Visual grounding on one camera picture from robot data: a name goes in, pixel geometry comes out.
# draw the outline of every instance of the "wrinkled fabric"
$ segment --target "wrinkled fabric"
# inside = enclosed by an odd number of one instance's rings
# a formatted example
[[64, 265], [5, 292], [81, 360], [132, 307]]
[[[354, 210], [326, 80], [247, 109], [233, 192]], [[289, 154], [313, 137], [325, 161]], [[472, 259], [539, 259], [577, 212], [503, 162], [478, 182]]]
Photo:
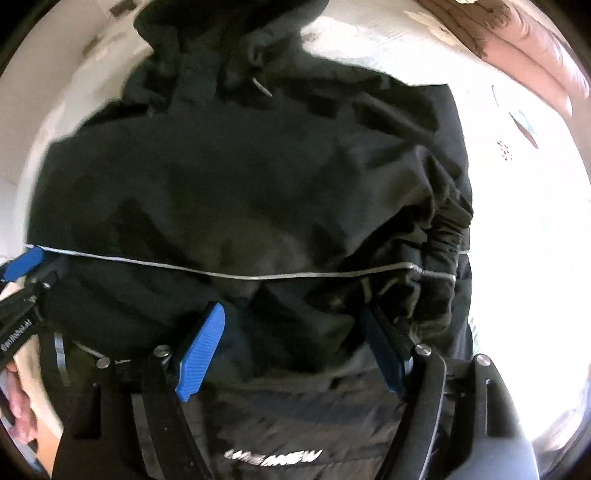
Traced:
[[588, 96], [587, 80], [562, 43], [515, 5], [502, 0], [417, 2], [470, 51], [529, 88], [563, 117], [572, 116], [570, 96]]
[[[163, 264], [70, 257], [42, 307], [72, 339], [133, 358], [223, 304], [192, 400], [215, 478], [375, 475], [403, 404], [361, 335], [365, 303], [472, 353], [452, 94], [305, 53], [300, 30], [323, 6], [151, 4], [136, 27], [154, 54], [120, 102], [50, 148], [33, 198], [30, 243]], [[262, 469], [230, 450], [322, 453]]]

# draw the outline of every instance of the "bolt head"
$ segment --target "bolt head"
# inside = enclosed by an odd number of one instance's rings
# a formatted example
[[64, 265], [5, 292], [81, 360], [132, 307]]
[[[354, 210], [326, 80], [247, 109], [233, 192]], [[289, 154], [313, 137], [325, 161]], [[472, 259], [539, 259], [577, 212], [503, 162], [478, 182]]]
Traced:
[[107, 368], [110, 364], [111, 359], [108, 356], [101, 357], [96, 361], [96, 366], [100, 369]]
[[414, 350], [416, 351], [416, 353], [420, 356], [429, 356], [431, 355], [431, 347], [428, 346], [426, 343], [419, 343]]
[[170, 355], [170, 347], [168, 345], [158, 345], [154, 349], [154, 355], [158, 358], [166, 358]]
[[490, 357], [482, 354], [476, 356], [476, 361], [479, 365], [482, 365], [483, 367], [488, 367], [492, 363]]

